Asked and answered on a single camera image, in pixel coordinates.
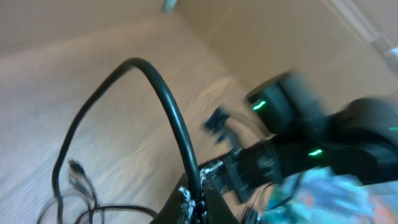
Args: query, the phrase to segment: black cable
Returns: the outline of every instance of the black cable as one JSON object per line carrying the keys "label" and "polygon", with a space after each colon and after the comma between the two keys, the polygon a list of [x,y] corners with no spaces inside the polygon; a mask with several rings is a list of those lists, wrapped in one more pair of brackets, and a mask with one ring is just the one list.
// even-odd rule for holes
{"label": "black cable", "polygon": [[63,202],[59,187],[59,175],[73,135],[75,134],[75,131],[80,124],[80,121],[84,118],[84,116],[87,114],[88,110],[94,105],[94,103],[99,98],[101,98],[101,96],[115,81],[117,81],[121,76],[123,76],[126,72],[130,71],[134,67],[143,72],[143,74],[147,77],[149,83],[154,88],[157,96],[159,97],[159,100],[164,107],[170,125],[174,132],[178,148],[180,149],[185,173],[187,176],[188,189],[191,191],[191,195],[195,200],[199,200],[201,197],[201,183],[197,160],[195,158],[195,153],[193,151],[187,127],[171,91],[165,84],[163,78],[159,75],[158,71],[149,62],[141,58],[130,58],[120,64],[120,66],[118,66],[98,87],[98,89],[88,98],[86,103],[81,107],[80,111],[75,116],[75,119],[72,121],[67,135],[65,136],[60,150],[60,154],[52,172],[52,188],[54,197],[58,204],[58,224],[62,224],[63,212]]}
{"label": "black cable", "polygon": [[[79,198],[82,198],[82,197],[81,197],[81,194],[79,194],[79,193],[77,193],[77,192],[76,192],[76,193],[75,193],[75,192],[72,192],[72,193],[69,193],[69,194],[62,195],[62,198],[65,198],[65,197],[79,197]],[[88,210],[91,210],[91,206],[90,206],[89,201],[88,201],[87,199],[85,199],[85,198],[82,198],[82,199],[83,199],[84,202],[86,203],[87,209],[88,209]],[[45,213],[47,212],[48,209],[50,209],[50,207],[51,207],[53,204],[55,204],[55,202],[56,202],[56,201],[54,200],[54,198],[52,198],[51,200],[49,200],[49,201],[46,203],[46,205],[44,205],[44,207],[43,207],[43,209],[42,209],[42,211],[41,211],[41,213],[40,213],[40,215],[39,215],[39,217],[38,217],[38,219],[37,219],[36,224],[41,224],[41,223],[42,223],[42,219],[43,219]]]}
{"label": "black cable", "polygon": [[120,211],[120,210],[133,210],[135,212],[142,212],[147,215],[150,215],[152,218],[155,218],[157,216],[157,212],[153,211],[150,208],[138,206],[138,205],[106,205],[106,206],[100,206],[98,208],[93,208],[91,210],[87,210],[83,212],[77,219],[75,224],[79,224],[80,220],[90,212],[98,212],[98,211],[105,211],[105,210],[114,210],[114,211]]}
{"label": "black cable", "polygon": [[[94,199],[94,208],[100,207],[100,205],[98,205],[97,193],[95,191],[93,183],[91,182],[90,178],[88,178],[88,177],[85,177],[85,180],[86,180],[86,183],[88,184],[88,186],[89,186],[89,188],[91,190],[91,194],[92,194],[93,199]],[[89,219],[91,220],[91,222],[93,220],[93,215],[94,215],[94,213],[90,212]],[[104,213],[104,210],[101,212],[101,219],[102,219],[102,224],[105,224],[105,213]]]}
{"label": "black cable", "polygon": [[266,210],[266,212],[271,211],[271,210],[273,210],[273,209],[275,209],[275,208],[277,208],[277,207],[279,207],[279,206],[283,206],[283,205],[285,205],[287,202],[291,201],[291,200],[295,197],[295,195],[296,195],[296,193],[297,193],[297,191],[298,191],[298,189],[299,189],[299,186],[300,186],[300,184],[301,184],[301,181],[302,181],[303,177],[304,177],[304,172],[299,173],[299,174],[298,174],[298,177],[296,178],[296,181],[295,181],[295,183],[294,183],[294,186],[293,186],[293,189],[292,189],[292,192],[290,193],[290,195],[289,195],[287,198],[285,198],[285,199],[283,199],[282,201],[280,201],[278,204],[272,206],[271,208],[268,208],[268,209]]}

